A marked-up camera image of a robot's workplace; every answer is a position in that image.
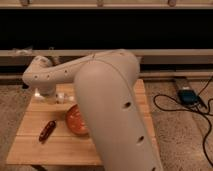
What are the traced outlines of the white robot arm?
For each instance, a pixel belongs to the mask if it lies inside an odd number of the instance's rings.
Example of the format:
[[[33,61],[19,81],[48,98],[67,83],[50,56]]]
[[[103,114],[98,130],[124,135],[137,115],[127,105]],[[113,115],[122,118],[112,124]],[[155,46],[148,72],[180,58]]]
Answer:
[[[163,171],[136,102],[134,85],[139,72],[139,59],[118,49],[57,66],[37,56],[22,79],[43,96],[53,96],[58,84],[73,85],[105,171]]]

